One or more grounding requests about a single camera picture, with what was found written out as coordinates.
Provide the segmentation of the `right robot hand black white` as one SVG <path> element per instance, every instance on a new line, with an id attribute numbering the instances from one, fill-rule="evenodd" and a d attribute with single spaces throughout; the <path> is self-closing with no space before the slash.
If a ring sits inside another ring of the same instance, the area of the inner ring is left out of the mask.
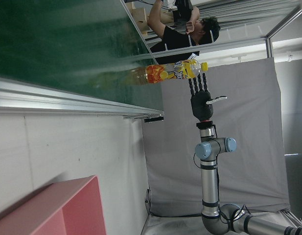
<path id="1" fill-rule="evenodd" d="M 193 115 L 199 121 L 207 121 L 213 115 L 213 103 L 220 100 L 225 100 L 227 96 L 219 96 L 211 98 L 210 92 L 208 91 L 206 74 L 198 74 L 197 77 L 188 79 L 189 88 L 191 93 L 191 108 Z"/>

